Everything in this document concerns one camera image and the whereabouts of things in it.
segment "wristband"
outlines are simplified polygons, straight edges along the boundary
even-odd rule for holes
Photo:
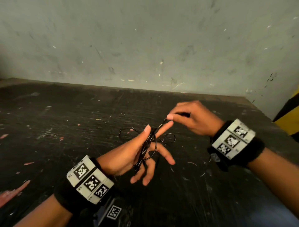
[[[245,167],[265,148],[263,141],[255,135],[255,131],[249,129],[239,119],[227,121],[211,138],[208,152],[223,171],[228,171],[231,165]]]
[[[95,208],[114,185],[101,170],[95,158],[85,156],[55,188],[55,198],[73,214]]]

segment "yellow stripe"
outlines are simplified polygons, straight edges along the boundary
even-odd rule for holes
[[[299,131],[299,106],[292,109],[286,115],[275,121],[275,123],[289,135]]]
[[[299,85],[298,85],[298,88],[297,88],[297,90],[295,91],[295,93],[293,94],[293,96],[292,97],[294,97],[296,94],[298,94],[299,93]]]

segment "tangled wire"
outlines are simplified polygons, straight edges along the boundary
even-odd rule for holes
[[[150,132],[148,138],[146,139],[146,141],[142,144],[141,149],[140,149],[140,154],[139,154],[138,161],[137,161],[137,163],[133,166],[134,169],[135,169],[136,171],[139,170],[139,168],[140,168],[140,166],[141,166],[141,164],[142,164],[143,162],[145,162],[146,160],[150,159],[150,158],[153,157],[153,155],[155,154],[155,152],[156,152],[156,150],[157,150],[157,138],[156,138],[156,133],[158,132],[158,130],[159,130],[163,125],[165,125],[166,121],[167,121],[167,119],[165,118],[164,121],[163,121],[163,123],[160,124],[158,128],[153,128],[153,129],[151,130],[151,132]],[[138,134],[140,134],[140,132],[139,132],[138,130],[136,130],[135,128],[133,128],[133,127],[124,127],[124,128],[121,128],[120,131],[119,131],[118,136],[119,136],[119,138],[120,138],[123,142],[125,142],[125,141],[123,140],[123,138],[122,138],[122,136],[121,136],[121,133],[122,133],[123,130],[126,130],[126,129],[129,129],[130,131],[135,131],[135,132],[137,132]],[[169,143],[173,143],[173,142],[175,142],[175,140],[176,140],[176,136],[175,136],[173,133],[167,133],[167,134],[165,135],[165,137],[164,137],[162,140],[159,138],[161,144],[162,144],[164,147],[166,147],[166,145],[167,145],[167,143],[165,142],[165,139],[166,139],[167,137],[169,137],[169,136],[173,137],[173,140],[170,141]],[[144,158],[145,155],[146,155],[146,153],[147,153],[148,148],[149,148],[150,145],[151,145],[151,142],[154,142],[154,143],[155,143],[155,149],[154,149],[153,151],[149,151],[149,157]]]

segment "right hand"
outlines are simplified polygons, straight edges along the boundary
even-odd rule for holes
[[[190,117],[181,116],[176,113],[190,113]],[[168,120],[187,126],[198,135],[213,137],[223,126],[224,122],[209,111],[200,101],[179,102],[167,115]]]

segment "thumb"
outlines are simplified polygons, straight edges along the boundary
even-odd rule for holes
[[[130,140],[130,145],[133,149],[138,149],[150,135],[151,127],[147,125],[142,133]]]
[[[188,128],[191,128],[193,125],[193,120],[189,117],[184,117],[181,116],[179,114],[169,114],[167,115],[167,120],[173,120],[175,122],[181,123],[185,126],[187,126]]]

